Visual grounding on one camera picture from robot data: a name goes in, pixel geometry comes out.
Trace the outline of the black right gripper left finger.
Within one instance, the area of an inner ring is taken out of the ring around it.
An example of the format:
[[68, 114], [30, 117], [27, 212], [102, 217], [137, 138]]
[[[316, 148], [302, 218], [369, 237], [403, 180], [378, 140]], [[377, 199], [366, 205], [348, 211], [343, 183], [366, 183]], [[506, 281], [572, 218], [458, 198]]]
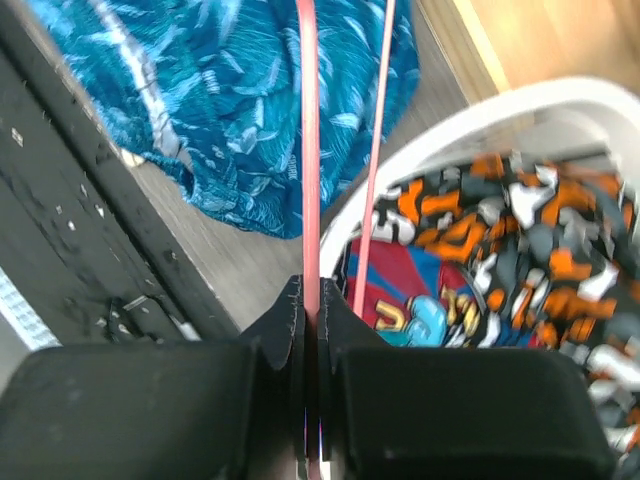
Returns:
[[294, 479], [302, 281], [239, 338], [30, 354], [1, 397], [5, 479]]

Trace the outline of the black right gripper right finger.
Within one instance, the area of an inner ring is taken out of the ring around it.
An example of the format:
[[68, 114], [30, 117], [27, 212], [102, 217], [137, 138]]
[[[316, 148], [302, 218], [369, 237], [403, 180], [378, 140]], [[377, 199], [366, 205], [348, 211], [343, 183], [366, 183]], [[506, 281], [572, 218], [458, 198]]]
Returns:
[[334, 479], [610, 479], [577, 366], [539, 349], [393, 347], [321, 283], [323, 449]]

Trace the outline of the blue patterned shorts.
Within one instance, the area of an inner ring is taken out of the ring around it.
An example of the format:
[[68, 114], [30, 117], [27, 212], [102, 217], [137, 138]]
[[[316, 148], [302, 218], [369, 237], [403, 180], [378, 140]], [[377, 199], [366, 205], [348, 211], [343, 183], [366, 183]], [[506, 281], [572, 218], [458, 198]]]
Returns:
[[[246, 231], [302, 231], [296, 1], [26, 1], [115, 143]], [[369, 162], [386, 1], [314, 1], [321, 209]], [[382, 141], [420, 82], [396, 1]]]

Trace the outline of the pink wire hanger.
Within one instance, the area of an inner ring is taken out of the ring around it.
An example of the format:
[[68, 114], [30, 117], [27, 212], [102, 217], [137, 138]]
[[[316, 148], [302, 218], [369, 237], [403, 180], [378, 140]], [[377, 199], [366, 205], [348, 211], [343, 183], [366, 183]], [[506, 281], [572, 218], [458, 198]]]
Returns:
[[[362, 221], [360, 264], [355, 313], [363, 310], [363, 296], [370, 238], [372, 231], [373, 194], [379, 163], [380, 140], [384, 118], [387, 76], [390, 59], [396, 3], [389, 1], [384, 16], [384, 31], [379, 65], [379, 84], [376, 97], [374, 133], [366, 189], [365, 214]], [[312, 1], [297, 3], [300, 30], [301, 58], [301, 119], [302, 119], [302, 210], [303, 210], [303, 305], [306, 314], [305, 333], [305, 401], [306, 433], [305, 456], [309, 479], [320, 479], [320, 414], [318, 398], [317, 329], [320, 311], [320, 122], [318, 87], [318, 31], [315, 6]]]

